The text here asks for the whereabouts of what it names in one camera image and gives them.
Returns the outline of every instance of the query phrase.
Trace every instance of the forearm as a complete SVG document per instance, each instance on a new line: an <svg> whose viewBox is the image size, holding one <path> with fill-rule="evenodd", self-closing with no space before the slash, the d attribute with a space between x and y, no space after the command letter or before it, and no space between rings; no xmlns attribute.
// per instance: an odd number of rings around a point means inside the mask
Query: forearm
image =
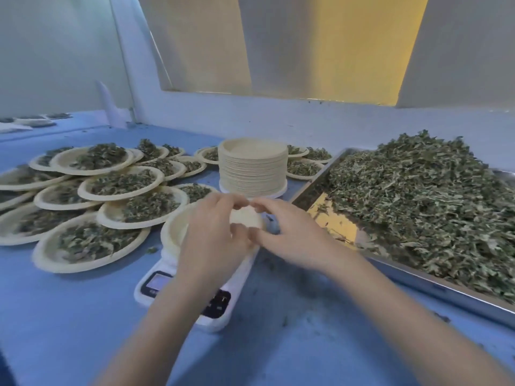
<svg viewBox="0 0 515 386"><path fill-rule="evenodd" d="M338 243L324 272L341 285L424 385L513 385L492 357Z"/></svg>
<svg viewBox="0 0 515 386"><path fill-rule="evenodd" d="M164 386L186 336L209 299L208 293L172 279L95 385Z"/></svg>

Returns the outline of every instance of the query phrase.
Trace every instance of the stainless steel tray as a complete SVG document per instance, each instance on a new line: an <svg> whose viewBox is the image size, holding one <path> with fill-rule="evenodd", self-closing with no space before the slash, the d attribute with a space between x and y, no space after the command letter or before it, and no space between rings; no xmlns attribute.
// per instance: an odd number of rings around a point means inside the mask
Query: stainless steel tray
<svg viewBox="0 0 515 386"><path fill-rule="evenodd" d="M359 149L349 148L338 153L313 180L293 195L290 202L303 210L308 210L320 194L325 191L330 169L337 165L342 157L357 150ZM362 253L377 269L395 282L515 329L515 306L501 299L449 283L368 251L362 251Z"/></svg>

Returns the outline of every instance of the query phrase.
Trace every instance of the person's left hand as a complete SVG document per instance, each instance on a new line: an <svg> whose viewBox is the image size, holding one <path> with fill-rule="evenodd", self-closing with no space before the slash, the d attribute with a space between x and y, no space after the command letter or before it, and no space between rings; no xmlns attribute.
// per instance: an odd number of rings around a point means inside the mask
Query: person's left hand
<svg viewBox="0 0 515 386"><path fill-rule="evenodd" d="M211 298L253 247L247 227L230 224L233 208L245 207L242 195L212 192L197 202L181 246L176 278L198 284Z"/></svg>

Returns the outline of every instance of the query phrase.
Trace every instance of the scale platform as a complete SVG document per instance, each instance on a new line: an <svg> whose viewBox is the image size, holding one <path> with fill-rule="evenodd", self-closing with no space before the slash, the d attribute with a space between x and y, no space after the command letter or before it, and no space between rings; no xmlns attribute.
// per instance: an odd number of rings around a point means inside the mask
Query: scale platform
<svg viewBox="0 0 515 386"><path fill-rule="evenodd" d="M231 314L240 297L241 289L247 280L254 259L259 251L257 247L252 255L247 256L236 272L215 295L209 305L195 322L196 328L215 333L222 330L231 319ZM134 289L134 299L139 304L149 307L158 292L173 279L177 273L177 265L169 260L175 259L165 249L161 251L161 259L141 278Z"/></svg>

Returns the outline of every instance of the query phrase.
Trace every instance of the table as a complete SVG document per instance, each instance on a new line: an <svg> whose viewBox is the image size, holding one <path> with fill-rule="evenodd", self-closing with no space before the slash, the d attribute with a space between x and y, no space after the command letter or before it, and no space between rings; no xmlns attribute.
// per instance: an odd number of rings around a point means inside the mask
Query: table
<svg viewBox="0 0 515 386"><path fill-rule="evenodd" d="M130 129L77 126L0 139L0 169L49 149L140 138L184 147L187 154L218 137L150 125ZM185 179L218 187L214 170ZM288 199L302 185L289 181ZM159 259L159 227L132 254L93 271L54 275L30 262L34 244L0 248L0 347L20 386L83 386L92 382L145 316L133 299L138 280ZM402 287L409 295L515 370L515 331ZM410 371L344 292L325 277L287 265L261 250L235 307L219 334L193 329L170 384L414 385Z"/></svg>

